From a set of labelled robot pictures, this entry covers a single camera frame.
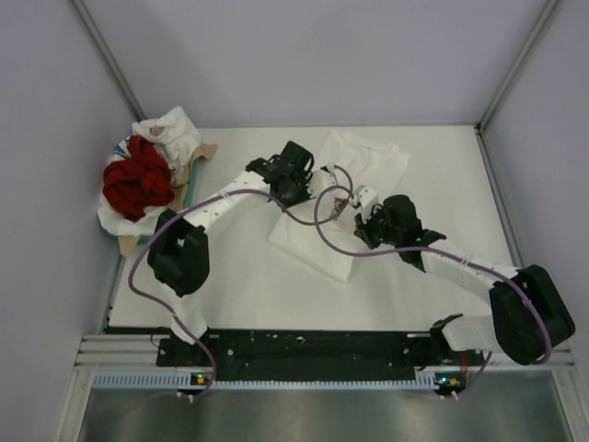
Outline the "white floral print t-shirt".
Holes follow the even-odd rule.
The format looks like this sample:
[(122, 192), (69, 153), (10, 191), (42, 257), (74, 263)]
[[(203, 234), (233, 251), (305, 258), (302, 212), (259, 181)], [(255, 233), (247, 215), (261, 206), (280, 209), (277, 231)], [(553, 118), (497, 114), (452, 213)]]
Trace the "white floral print t-shirt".
[[(332, 131), (329, 133), (316, 164), (333, 163), (336, 176), (331, 177), (317, 170), (318, 192), (330, 185), (339, 184), (357, 189), (360, 185), (372, 188), (382, 202), (390, 196), (401, 181), (411, 155), (393, 143), (381, 143), (361, 137), (354, 132)], [(326, 194), (318, 209), (318, 219), (323, 221), (336, 212), (340, 216), (321, 227), (323, 234), (337, 247), (364, 252), (367, 246), (353, 235), (356, 210), (343, 207), (347, 193), (334, 190)], [(288, 215), (281, 215), (275, 224), (269, 242), (276, 249), (298, 260), (312, 270), (345, 283), (352, 271), (353, 257), (331, 249), (318, 235), (313, 225), (303, 226)]]

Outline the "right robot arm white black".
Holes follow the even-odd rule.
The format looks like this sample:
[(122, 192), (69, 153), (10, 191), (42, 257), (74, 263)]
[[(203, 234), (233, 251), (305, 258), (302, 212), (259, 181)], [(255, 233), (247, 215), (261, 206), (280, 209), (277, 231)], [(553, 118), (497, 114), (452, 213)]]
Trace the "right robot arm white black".
[(486, 302), (486, 316), (455, 313), (430, 329), (432, 358), (453, 363), (463, 351), (502, 352), (522, 366), (545, 362), (550, 352), (576, 332), (549, 272), (539, 265), (499, 265), (426, 229), (406, 195), (380, 200), (371, 189), (358, 191), (354, 234), (370, 250), (392, 247), (406, 264), (439, 277)]

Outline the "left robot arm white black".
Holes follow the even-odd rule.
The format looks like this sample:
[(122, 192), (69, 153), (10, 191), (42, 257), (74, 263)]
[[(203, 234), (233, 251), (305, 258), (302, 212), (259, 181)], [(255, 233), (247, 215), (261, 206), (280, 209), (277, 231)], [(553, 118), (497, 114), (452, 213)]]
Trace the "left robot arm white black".
[(147, 254), (147, 265), (167, 304), (171, 329), (180, 340), (177, 354), (189, 365), (199, 365), (209, 352), (202, 338), (208, 330), (201, 300), (195, 296), (211, 272), (209, 246), (238, 218), (271, 201), (288, 208), (310, 199), (314, 157), (289, 141), (282, 152), (250, 161), (233, 180), (202, 206), (185, 215), (162, 214), (159, 234)]

